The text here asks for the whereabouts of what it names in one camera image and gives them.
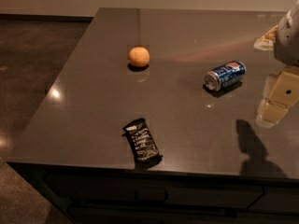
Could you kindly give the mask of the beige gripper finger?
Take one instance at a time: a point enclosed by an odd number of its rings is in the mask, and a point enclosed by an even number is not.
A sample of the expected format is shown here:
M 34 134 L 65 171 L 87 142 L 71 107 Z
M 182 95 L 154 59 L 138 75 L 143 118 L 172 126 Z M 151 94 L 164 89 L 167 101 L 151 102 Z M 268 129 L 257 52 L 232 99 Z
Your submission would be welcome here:
M 272 128 L 298 102 L 299 67 L 285 66 L 278 74 L 267 77 L 255 121 L 260 127 Z
M 278 26 L 275 25 L 272 27 L 268 32 L 258 38 L 253 47 L 262 50 L 262 51 L 269 51 L 274 49 L 274 44 L 276 40 L 276 35 L 278 31 Z

